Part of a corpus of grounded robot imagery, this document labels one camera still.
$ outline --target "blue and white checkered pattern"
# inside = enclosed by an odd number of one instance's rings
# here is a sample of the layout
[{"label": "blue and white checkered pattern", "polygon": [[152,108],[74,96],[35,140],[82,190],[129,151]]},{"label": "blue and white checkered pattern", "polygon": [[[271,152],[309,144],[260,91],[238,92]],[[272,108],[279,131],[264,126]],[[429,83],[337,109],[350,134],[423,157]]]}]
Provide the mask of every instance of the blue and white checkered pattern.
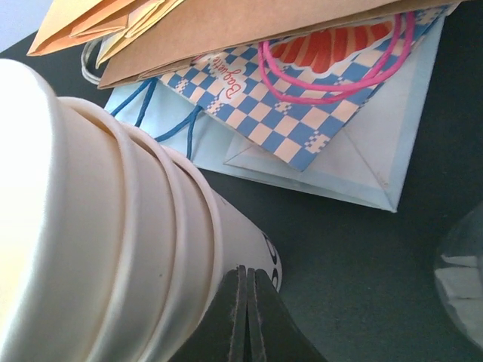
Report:
[{"label": "blue and white checkered pattern", "polygon": [[[440,7],[417,12],[414,44],[422,39],[446,10],[447,7]],[[404,36],[401,35],[386,68],[398,59]],[[364,77],[380,59],[389,43],[390,39],[387,39],[375,49],[363,51],[353,60],[339,64],[325,78],[316,78],[311,69],[295,69],[289,65],[283,65],[283,71],[312,84],[349,84]],[[227,49],[218,56],[227,64],[236,62],[246,69],[240,75],[246,88],[243,94],[230,103],[220,100],[223,82],[216,78],[207,63],[164,74],[161,81],[297,170],[305,170],[321,149],[378,89],[378,86],[368,87],[340,102],[320,106],[281,102],[261,81],[256,44]],[[271,72],[268,72],[268,76],[275,88],[283,94],[296,97],[333,95],[288,84]]]}]

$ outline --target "clear plastic container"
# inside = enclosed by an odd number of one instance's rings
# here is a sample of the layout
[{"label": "clear plastic container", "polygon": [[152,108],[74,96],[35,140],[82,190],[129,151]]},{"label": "clear plastic container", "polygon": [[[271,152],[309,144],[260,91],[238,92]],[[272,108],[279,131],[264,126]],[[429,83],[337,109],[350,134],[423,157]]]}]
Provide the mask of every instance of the clear plastic container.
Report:
[{"label": "clear plastic container", "polygon": [[483,350],[483,203],[460,220],[438,249],[435,282],[453,322]]}]

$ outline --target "croissant illustration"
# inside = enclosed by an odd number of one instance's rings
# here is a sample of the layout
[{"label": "croissant illustration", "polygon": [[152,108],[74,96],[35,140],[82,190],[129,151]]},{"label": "croissant illustration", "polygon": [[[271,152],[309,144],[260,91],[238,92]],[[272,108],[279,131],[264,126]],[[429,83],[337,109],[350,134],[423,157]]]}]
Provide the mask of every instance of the croissant illustration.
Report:
[{"label": "croissant illustration", "polygon": [[387,37],[393,27],[392,21],[386,21],[374,25],[325,29],[275,44],[271,51],[283,63],[309,66],[313,72],[322,74],[356,51]]}]

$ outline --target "white cup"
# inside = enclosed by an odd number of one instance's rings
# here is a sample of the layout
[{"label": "white cup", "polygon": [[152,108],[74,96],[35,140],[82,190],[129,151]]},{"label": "white cup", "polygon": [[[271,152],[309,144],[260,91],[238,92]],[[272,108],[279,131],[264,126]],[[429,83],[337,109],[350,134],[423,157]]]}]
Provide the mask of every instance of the white cup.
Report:
[{"label": "white cup", "polygon": [[123,164],[137,174],[131,180],[138,197],[134,234],[128,231],[129,239],[123,244],[109,308],[87,360],[137,360],[162,316],[171,285],[177,226],[181,226],[171,183],[158,159],[132,142],[104,109],[86,100],[61,100],[92,122],[115,130],[118,143],[129,144],[134,154],[134,164]]},{"label": "white cup", "polygon": [[168,301],[158,326],[139,361],[168,360],[188,339],[202,318],[211,286],[214,263],[214,229],[211,215],[197,184],[176,167],[161,146],[147,133],[123,124],[131,139],[156,155],[167,173],[174,173],[173,186],[182,198],[175,208],[186,222],[184,240],[177,239],[177,251]]},{"label": "white cup", "polygon": [[83,360],[121,248],[118,146],[30,68],[0,77],[0,361]]},{"label": "white cup", "polygon": [[279,291],[282,277],[280,256],[267,236],[213,191],[191,161],[173,149],[166,147],[165,150],[173,162],[196,181],[205,196],[204,202],[208,203],[214,228],[221,229],[221,241],[215,239],[214,273],[208,303],[216,293],[223,275],[238,265],[265,270]]}]

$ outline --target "pink cord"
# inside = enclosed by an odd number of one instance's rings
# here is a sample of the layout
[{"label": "pink cord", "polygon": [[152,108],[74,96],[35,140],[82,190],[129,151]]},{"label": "pink cord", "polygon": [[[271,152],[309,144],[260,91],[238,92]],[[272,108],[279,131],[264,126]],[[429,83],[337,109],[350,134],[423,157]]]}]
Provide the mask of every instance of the pink cord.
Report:
[{"label": "pink cord", "polygon": [[[317,85],[317,84],[310,84],[300,79],[296,79],[290,77],[289,75],[284,74],[278,67],[273,59],[272,54],[270,53],[269,49],[269,42],[264,41],[258,45],[258,60],[259,60],[259,68],[260,68],[260,75],[263,80],[263,83],[269,88],[269,90],[274,93],[274,95],[284,102],[289,103],[299,103],[299,104],[309,104],[309,105],[320,105],[320,104],[328,104],[334,103],[339,100],[343,100],[348,96],[351,96],[363,88],[370,87],[372,85],[376,85],[379,83],[384,82],[391,76],[393,76],[402,66],[404,61],[408,58],[409,53],[411,52],[411,45],[414,39],[414,28],[416,26],[416,19],[413,12],[406,14],[406,37],[405,43],[403,45],[403,50],[401,56],[398,58],[396,63],[394,63],[389,69],[385,72],[377,75],[380,70],[384,67],[387,63],[389,57],[391,56],[392,51],[398,41],[401,32],[401,15],[395,16],[395,28],[394,34],[392,36],[391,42],[389,47],[384,52],[381,59],[377,62],[376,66],[361,80],[356,83],[352,84],[342,84],[342,85]],[[312,91],[324,91],[324,92],[343,92],[336,96],[328,97],[328,98],[308,98],[308,97],[294,97],[288,96],[285,94],[280,93],[275,87],[270,83],[268,76],[265,70],[265,59],[269,65],[270,70],[277,75],[278,77],[284,79],[285,81],[296,85],[298,87],[303,87],[308,90]]]}]

